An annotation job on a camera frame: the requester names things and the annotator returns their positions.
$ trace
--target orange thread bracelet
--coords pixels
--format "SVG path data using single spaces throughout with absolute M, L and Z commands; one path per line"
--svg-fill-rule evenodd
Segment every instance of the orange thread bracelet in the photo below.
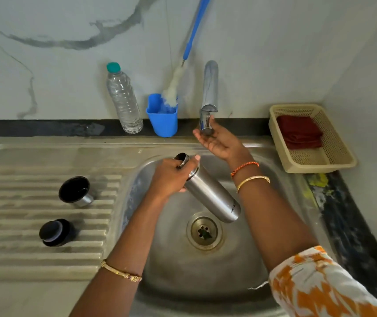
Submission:
M 234 171 L 231 173 L 231 176 L 233 177 L 233 176 L 237 173 L 237 171 L 239 171 L 241 168 L 243 168 L 243 167 L 245 167 L 245 166 L 248 166 L 248 165 L 250 165 L 250 164 L 255 164 L 255 165 L 257 165 L 257 166 L 259 167 L 259 164 L 258 164 L 257 162 L 255 162 L 255 161 L 249 161 L 249 162 L 246 162 L 245 164 L 242 164 L 242 165 L 239 166 L 236 170 L 234 170 Z

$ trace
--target drain strainer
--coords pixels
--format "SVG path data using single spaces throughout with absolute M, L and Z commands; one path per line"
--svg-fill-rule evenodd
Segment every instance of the drain strainer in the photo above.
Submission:
M 187 237 L 197 249 L 210 250 L 221 241 L 221 224 L 211 217 L 209 213 L 196 213 L 187 224 Z

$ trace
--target faucet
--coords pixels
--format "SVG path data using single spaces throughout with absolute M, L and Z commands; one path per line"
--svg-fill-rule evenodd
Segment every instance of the faucet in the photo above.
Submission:
M 203 102 L 200 107 L 200 132 L 208 136 L 213 134 L 209 124 L 212 112 L 218 112 L 218 64 L 213 60 L 205 65 Z

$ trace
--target black bottle lid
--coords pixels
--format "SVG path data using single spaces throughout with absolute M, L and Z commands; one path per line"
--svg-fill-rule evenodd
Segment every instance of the black bottle lid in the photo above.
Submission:
M 75 238 L 75 228 L 66 219 L 57 219 L 43 224 L 39 237 L 48 247 L 65 245 Z

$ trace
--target blue cup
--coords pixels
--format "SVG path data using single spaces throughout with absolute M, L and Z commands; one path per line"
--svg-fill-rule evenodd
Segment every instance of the blue cup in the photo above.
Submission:
M 158 113 L 162 104 L 163 99 L 160 93 L 149 95 L 146 113 L 155 133 L 162 138 L 169 138 L 175 135 L 178 129 L 178 106 L 174 113 Z

